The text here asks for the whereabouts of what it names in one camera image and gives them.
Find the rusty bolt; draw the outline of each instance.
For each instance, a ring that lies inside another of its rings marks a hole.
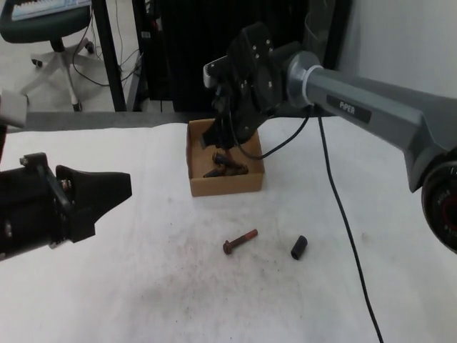
[[[231,168],[243,168],[243,164],[238,163],[237,161],[234,161],[230,157],[220,154],[218,152],[215,152],[213,154],[213,162],[214,162],[214,164],[229,166]]]
[[[232,242],[226,241],[224,243],[224,252],[227,255],[231,254],[232,249],[235,249],[238,245],[242,245],[243,243],[246,243],[247,241],[253,239],[255,236],[257,236],[258,232],[257,229],[252,230],[251,232],[248,232],[247,234],[235,239]]]

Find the floor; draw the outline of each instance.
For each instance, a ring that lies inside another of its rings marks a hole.
[[[0,8],[3,8],[5,0],[0,0]],[[127,58],[138,49],[136,39],[134,13],[131,1],[116,0],[107,1],[111,28],[113,31],[114,44],[117,51],[118,62],[122,63],[123,77],[129,75],[136,63],[136,54]],[[94,21],[95,37],[89,28],[87,37],[94,41],[98,39],[96,24]],[[69,46],[80,42],[84,31],[77,32],[64,38],[64,44]],[[0,89],[18,90],[33,79],[39,72],[30,61],[31,53],[44,53],[51,51],[48,42],[35,44],[10,44],[0,38]],[[107,84],[106,71],[103,68],[86,66],[79,70],[94,81]],[[79,96],[84,111],[113,111],[113,102],[109,87],[101,87],[85,80],[71,69],[75,91]],[[127,80],[124,93],[128,95],[131,78]],[[42,84],[29,94],[29,111],[73,111],[70,96],[66,90],[64,76],[56,72],[48,82]],[[145,111],[160,111],[160,103],[152,101],[144,104]],[[164,111],[173,111],[171,102],[164,103]]]

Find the black pole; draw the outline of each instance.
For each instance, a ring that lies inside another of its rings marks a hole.
[[[106,0],[92,0],[92,9],[94,10],[95,21],[99,32],[114,111],[126,111],[127,107],[122,89],[121,70],[117,62],[116,48],[114,47],[113,34],[111,33]]]

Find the table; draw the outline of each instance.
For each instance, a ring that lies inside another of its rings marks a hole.
[[[263,149],[300,122],[265,123]],[[457,257],[427,227],[402,154],[339,118],[324,125],[385,342],[454,342]],[[196,199],[186,125],[115,126],[9,135],[3,169],[45,151],[51,168],[128,172],[134,195],[95,237],[0,263],[1,342],[377,342],[316,119],[265,161],[262,192]]]

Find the black cable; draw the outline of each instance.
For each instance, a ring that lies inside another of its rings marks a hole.
[[[121,40],[121,64],[120,65],[122,65],[122,55],[124,54],[124,42],[122,41],[121,28],[119,27],[117,0],[116,0],[116,25],[117,25],[117,31],[119,33],[119,38]]]
[[[261,161],[262,159],[265,159],[266,157],[270,156],[271,154],[273,154],[274,152],[277,152],[279,149],[281,148],[284,148],[287,144],[289,144],[292,140],[295,139],[295,137],[298,136],[298,134],[300,134],[300,132],[303,130],[303,128],[305,127],[306,123],[308,122],[309,120],[309,117],[311,115],[311,111],[308,112],[308,114],[306,115],[306,118],[305,120],[303,121],[303,123],[300,125],[300,127],[298,128],[298,130],[295,132],[295,134],[293,134],[292,136],[290,136],[286,141],[282,142],[281,144],[279,144],[276,148],[273,148],[272,150],[270,150],[269,152],[261,155],[261,156],[254,156],[254,155],[251,155],[249,154],[246,150],[243,149],[243,147],[241,146],[241,144],[238,143],[238,139],[236,138],[236,134],[235,134],[235,130],[233,129],[233,122],[232,122],[232,118],[231,118],[231,111],[229,110],[228,111],[228,120],[230,121],[230,130],[231,130],[231,134],[232,134],[232,137],[233,137],[233,141],[235,142],[235,146],[238,147],[238,149],[241,151],[241,153],[246,156],[248,159],[253,159],[253,160],[256,160],[256,161]]]
[[[351,227],[349,226],[349,221],[346,216],[346,212],[344,211],[340,196],[338,195],[338,191],[336,190],[335,181],[333,180],[333,177],[331,175],[330,159],[328,157],[326,134],[323,130],[322,117],[320,116],[318,118],[318,120],[319,120],[319,128],[321,130],[323,154],[326,159],[328,180],[330,181],[331,188],[333,190],[333,193],[335,194],[336,202],[338,203],[338,207],[340,209],[341,216],[343,217],[343,220],[344,220],[344,226],[346,227],[346,231],[348,232],[349,241],[351,243],[352,252],[354,253],[354,258],[356,259],[358,275],[360,277],[360,283],[362,284],[362,290],[363,290],[363,295],[365,297],[366,306],[368,307],[368,312],[370,312],[371,321],[373,322],[374,328],[376,330],[376,334],[378,335],[379,342],[383,343],[384,340],[381,335],[381,330],[379,329],[378,322],[376,321],[376,317],[374,315],[373,309],[371,308],[370,298],[368,297],[368,291],[366,290],[365,277],[363,277],[362,266],[360,264],[360,259],[358,258],[356,243],[354,243],[354,238],[352,237],[352,231],[351,231]]]
[[[92,21],[93,17],[94,17],[94,9],[91,10],[91,21]],[[92,82],[92,83],[94,83],[94,84],[97,84],[97,85],[99,85],[99,86],[102,86],[102,87],[109,87],[109,84],[101,84],[101,83],[99,83],[99,82],[97,82],[97,81],[94,81],[93,79],[88,78],[86,75],[82,74],[82,73],[76,68],[76,65],[74,64],[74,58],[75,58],[75,56],[76,56],[76,52],[78,51],[79,46],[81,45],[81,43],[83,42],[84,38],[86,37],[87,31],[89,30],[89,27],[90,27],[90,25],[88,25],[88,26],[86,27],[86,30],[84,31],[84,34],[83,34],[83,36],[81,37],[81,40],[79,41],[78,46],[77,46],[76,49],[74,50],[73,58],[72,58],[72,60],[71,60],[71,63],[73,64],[73,68],[74,68],[74,70],[76,71],[76,73],[78,73],[79,75],[81,75],[82,77],[84,77],[86,80],[89,80],[90,82]]]
[[[94,17],[94,9],[91,10],[91,20],[93,19]],[[86,75],[82,74],[77,68],[76,68],[76,65],[74,64],[74,58],[76,56],[76,52],[78,51],[79,49],[79,46],[81,45],[81,43],[83,42],[84,38],[86,37],[87,35],[87,31],[89,30],[89,27],[90,25],[88,25],[86,27],[86,30],[84,31],[84,34],[83,36],[81,37],[81,40],[79,41],[78,43],[78,46],[77,48],[75,49],[74,53],[73,53],[73,58],[72,58],[72,61],[71,63],[73,64],[73,68],[74,70],[76,71],[76,73],[78,73],[79,75],[81,75],[82,77],[84,77],[86,80],[92,82],[93,84],[96,84],[98,86],[101,86],[101,87],[109,87],[109,84],[101,84],[100,82],[97,82],[97,81],[94,81],[93,79],[87,77]],[[127,75],[126,77],[124,77],[123,79],[121,79],[121,82],[124,82],[126,81],[130,76],[132,76],[134,74],[134,72],[140,67],[140,64],[135,64],[135,67],[133,68],[133,70],[129,73],[129,75]]]
[[[121,63],[121,66],[123,66],[136,52],[138,52],[139,49],[135,50],[134,52],[132,52],[129,57],[126,58],[126,60],[124,62]]]

